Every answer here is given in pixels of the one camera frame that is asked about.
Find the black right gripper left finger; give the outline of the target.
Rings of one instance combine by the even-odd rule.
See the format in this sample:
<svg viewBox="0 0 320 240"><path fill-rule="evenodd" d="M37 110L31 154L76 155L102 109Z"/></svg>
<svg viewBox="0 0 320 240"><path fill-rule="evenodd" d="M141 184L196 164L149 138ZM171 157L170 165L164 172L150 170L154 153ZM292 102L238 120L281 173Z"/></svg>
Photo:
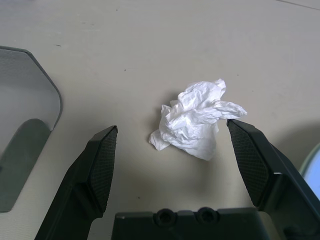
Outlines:
<svg viewBox="0 0 320 240"><path fill-rule="evenodd" d="M111 190L118 128L96 133L67 170L36 235L37 240L86 240L102 218Z"/></svg>

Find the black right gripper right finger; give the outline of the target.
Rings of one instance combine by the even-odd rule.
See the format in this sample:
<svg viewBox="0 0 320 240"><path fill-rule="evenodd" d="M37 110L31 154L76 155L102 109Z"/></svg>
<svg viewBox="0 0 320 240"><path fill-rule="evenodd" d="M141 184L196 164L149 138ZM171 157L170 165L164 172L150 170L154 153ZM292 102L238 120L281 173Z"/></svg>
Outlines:
<svg viewBox="0 0 320 240"><path fill-rule="evenodd" d="M253 205L270 216L281 239L318 240L320 201L292 162L253 125L226 125Z"/></svg>

